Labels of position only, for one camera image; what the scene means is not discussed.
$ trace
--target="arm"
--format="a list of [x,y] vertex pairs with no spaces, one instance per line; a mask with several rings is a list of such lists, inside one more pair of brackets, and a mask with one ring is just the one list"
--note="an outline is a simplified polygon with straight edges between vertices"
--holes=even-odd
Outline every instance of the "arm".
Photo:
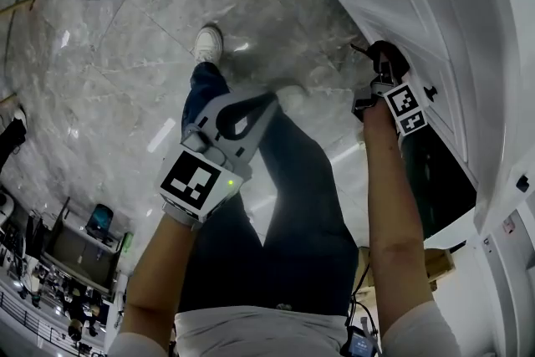
[[195,237],[164,214],[128,284],[121,333],[141,334],[168,348]]
[[369,170],[369,241],[381,335],[433,300],[420,215],[405,174],[390,111],[382,99],[364,112]]

